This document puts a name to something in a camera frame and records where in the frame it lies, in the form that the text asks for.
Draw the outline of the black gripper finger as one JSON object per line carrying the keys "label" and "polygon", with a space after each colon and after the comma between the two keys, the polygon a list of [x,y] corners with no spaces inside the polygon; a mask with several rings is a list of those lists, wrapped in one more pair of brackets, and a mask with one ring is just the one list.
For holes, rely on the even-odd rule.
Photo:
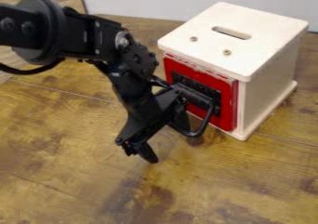
{"label": "black gripper finger", "polygon": [[150,164],[158,162],[157,156],[146,142],[132,142],[129,146],[133,155],[138,155]]}
{"label": "black gripper finger", "polygon": [[169,126],[176,130],[189,130],[188,116],[182,105],[176,105],[172,110],[173,118]]}

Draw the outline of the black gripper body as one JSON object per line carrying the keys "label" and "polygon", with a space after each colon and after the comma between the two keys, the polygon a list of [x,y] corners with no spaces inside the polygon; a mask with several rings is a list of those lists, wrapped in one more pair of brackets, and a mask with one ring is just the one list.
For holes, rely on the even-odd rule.
{"label": "black gripper body", "polygon": [[114,143],[126,155],[133,155],[129,144],[148,143],[148,139],[172,120],[177,95],[158,77],[152,77],[148,81],[112,78],[110,82],[116,97],[128,113],[128,120]]}

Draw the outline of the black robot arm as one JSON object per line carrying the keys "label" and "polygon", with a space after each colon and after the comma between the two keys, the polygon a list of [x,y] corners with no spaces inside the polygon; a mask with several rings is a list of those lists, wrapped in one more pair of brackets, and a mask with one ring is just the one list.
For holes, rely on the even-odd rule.
{"label": "black robot arm", "polygon": [[0,62],[0,71],[29,75],[53,69],[65,59],[92,64],[105,74],[128,120],[114,139],[128,155],[158,162],[148,139],[166,125],[188,125],[182,97],[153,75],[158,62],[120,23],[78,13],[53,0],[0,3],[0,46],[35,66],[18,70]]}

